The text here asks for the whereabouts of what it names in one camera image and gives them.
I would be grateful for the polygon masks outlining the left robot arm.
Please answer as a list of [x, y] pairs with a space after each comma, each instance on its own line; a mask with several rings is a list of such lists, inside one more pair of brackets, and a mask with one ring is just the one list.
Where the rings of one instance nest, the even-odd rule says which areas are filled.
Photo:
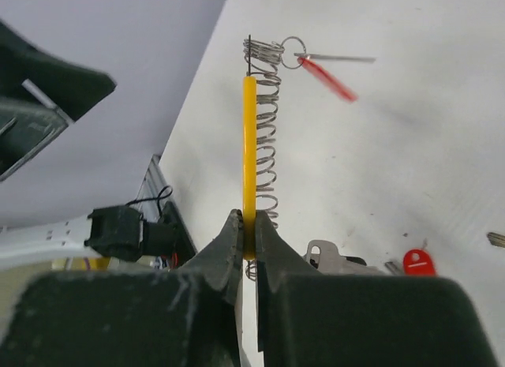
[[2, 269], [96, 257], [93, 212], [128, 215], [201, 58], [173, 31], [49, 38], [1, 23]]

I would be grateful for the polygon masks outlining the red tagged key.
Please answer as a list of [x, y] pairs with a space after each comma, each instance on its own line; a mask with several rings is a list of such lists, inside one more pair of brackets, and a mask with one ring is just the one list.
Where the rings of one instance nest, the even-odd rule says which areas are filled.
[[389, 260], [384, 267], [392, 275], [436, 276], [436, 266], [427, 246], [425, 239], [420, 247], [407, 251], [401, 261]]

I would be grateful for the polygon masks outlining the blue tagged key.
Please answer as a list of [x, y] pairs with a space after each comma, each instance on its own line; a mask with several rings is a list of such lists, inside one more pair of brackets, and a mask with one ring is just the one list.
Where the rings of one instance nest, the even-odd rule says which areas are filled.
[[488, 232], [486, 237], [489, 243], [495, 247], [505, 248], [505, 235], [496, 232]]

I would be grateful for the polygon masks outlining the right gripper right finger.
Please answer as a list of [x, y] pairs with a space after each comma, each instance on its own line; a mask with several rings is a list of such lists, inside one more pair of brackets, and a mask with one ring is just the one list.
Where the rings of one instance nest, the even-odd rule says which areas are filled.
[[495, 366], [464, 290], [449, 279], [325, 275], [258, 212], [258, 348], [267, 366]]

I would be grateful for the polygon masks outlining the keyring with yellow handle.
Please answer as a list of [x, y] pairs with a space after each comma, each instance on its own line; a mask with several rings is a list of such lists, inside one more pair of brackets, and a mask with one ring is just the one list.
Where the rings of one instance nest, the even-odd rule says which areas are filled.
[[256, 279], [256, 213], [262, 212], [277, 227], [279, 199], [275, 195], [277, 181], [275, 137], [279, 113], [279, 92], [282, 79], [279, 68], [292, 67], [283, 60], [289, 41], [305, 43], [296, 36], [282, 42], [266, 43], [248, 37], [243, 42], [247, 70], [243, 79], [242, 141], [242, 218], [245, 226], [245, 274]]

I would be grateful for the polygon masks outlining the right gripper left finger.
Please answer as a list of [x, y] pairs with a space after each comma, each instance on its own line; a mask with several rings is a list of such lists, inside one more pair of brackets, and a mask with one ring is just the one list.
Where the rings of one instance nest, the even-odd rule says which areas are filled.
[[238, 366], [243, 219], [170, 272], [48, 272], [1, 337], [4, 366]]

